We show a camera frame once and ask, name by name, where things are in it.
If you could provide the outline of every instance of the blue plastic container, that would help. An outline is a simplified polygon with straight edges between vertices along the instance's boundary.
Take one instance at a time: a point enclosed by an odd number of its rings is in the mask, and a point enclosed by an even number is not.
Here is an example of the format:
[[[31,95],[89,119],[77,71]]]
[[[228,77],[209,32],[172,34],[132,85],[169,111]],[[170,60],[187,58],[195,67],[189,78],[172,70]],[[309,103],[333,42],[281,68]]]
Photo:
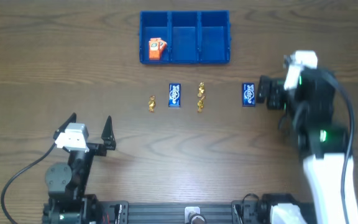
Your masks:
[[[150,38],[167,42],[160,60],[149,60]],[[229,11],[140,12],[139,59],[144,64],[230,62]]]

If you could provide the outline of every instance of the wood grain surface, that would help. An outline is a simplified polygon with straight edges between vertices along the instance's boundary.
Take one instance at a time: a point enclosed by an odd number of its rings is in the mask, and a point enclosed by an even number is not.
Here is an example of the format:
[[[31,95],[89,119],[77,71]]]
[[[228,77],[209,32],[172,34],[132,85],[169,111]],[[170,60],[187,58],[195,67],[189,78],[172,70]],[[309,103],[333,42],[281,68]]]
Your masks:
[[[231,13],[229,65],[139,63],[139,11],[218,9]],[[112,116],[117,150],[94,159],[87,188],[102,200],[230,202],[249,192],[311,200],[296,149],[277,131],[282,111],[241,107],[241,83],[283,77],[283,55],[298,49],[315,50],[353,100],[358,201],[358,1],[0,0],[0,193],[76,112],[90,141],[100,141]],[[182,84],[180,109],[167,107],[171,82]],[[336,112],[347,122],[340,100]],[[67,158],[56,149],[11,185],[6,203],[16,221],[40,223],[45,171]]]

